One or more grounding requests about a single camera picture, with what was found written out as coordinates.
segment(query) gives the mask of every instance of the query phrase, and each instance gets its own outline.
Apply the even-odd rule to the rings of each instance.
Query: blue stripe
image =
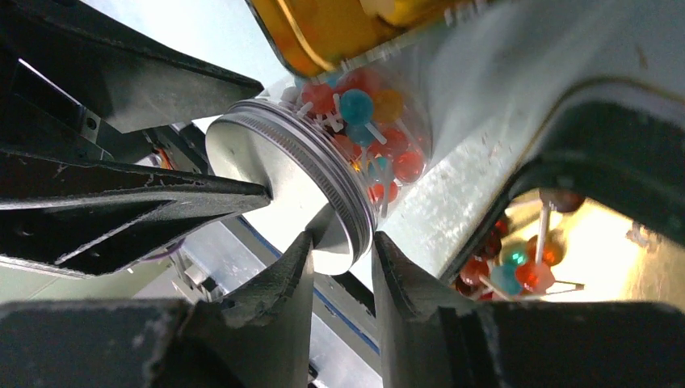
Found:
[[[277,250],[273,245],[271,245],[271,243],[268,242],[268,241],[267,241],[267,240],[266,240],[266,239],[265,239],[257,230],[255,230],[255,229],[252,227],[252,225],[250,225],[250,223],[247,222],[247,220],[246,220],[245,218],[243,218],[243,217],[238,217],[237,219],[238,219],[238,221],[239,221],[241,224],[243,224],[243,225],[252,233],[252,235],[253,235],[257,240],[259,240],[259,242],[262,243],[262,244],[263,244],[263,245],[264,245],[264,246],[265,246],[265,247],[266,247],[274,256],[280,257],[280,256],[282,255],[282,253],[279,252],[279,250]],[[346,317],[340,310],[338,310],[335,306],[333,306],[333,304],[332,304],[328,299],[326,299],[326,297],[325,297],[318,289],[316,289],[316,288],[314,288],[314,295],[316,295],[326,307],[328,307],[328,308],[329,308],[329,309],[330,309],[338,318],[340,318],[340,319],[347,325],[347,327],[350,328],[350,330],[352,330],[355,334],[357,334],[357,336],[358,336],[364,343],[366,343],[366,345],[368,345],[368,347],[370,347],[371,350],[372,350],[375,354],[380,355],[380,349],[378,348],[378,346],[376,346],[376,344],[374,344],[373,341],[371,341],[371,339],[368,338],[367,335],[365,335],[357,326],[355,326],[355,324],[352,323],[352,321],[350,321],[349,319],[347,319],[347,317]]]

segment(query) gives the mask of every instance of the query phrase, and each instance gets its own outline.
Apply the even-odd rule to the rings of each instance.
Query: glass jar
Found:
[[[315,236],[314,267],[343,273],[431,161],[425,107],[407,77],[380,64],[316,80],[286,78],[234,104],[207,136],[212,169],[271,189],[245,219],[284,251]]]

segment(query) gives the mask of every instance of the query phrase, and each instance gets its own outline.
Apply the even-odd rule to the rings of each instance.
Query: silver lid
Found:
[[[311,230],[314,269],[336,275],[370,249],[376,213],[366,185],[321,131],[252,99],[212,123],[206,142],[217,175],[271,190],[269,206],[244,216],[280,251]]]

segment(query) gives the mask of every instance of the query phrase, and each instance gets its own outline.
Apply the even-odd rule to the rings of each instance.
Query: purple cable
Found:
[[[167,257],[169,257],[169,256],[173,255],[174,253],[180,251],[181,247],[183,247],[184,242],[186,242],[186,239],[181,238],[177,242],[174,242],[173,244],[169,245],[166,248],[166,252],[157,253],[156,255],[151,255],[150,257],[143,259],[143,261],[156,261],[156,260],[166,259]]]

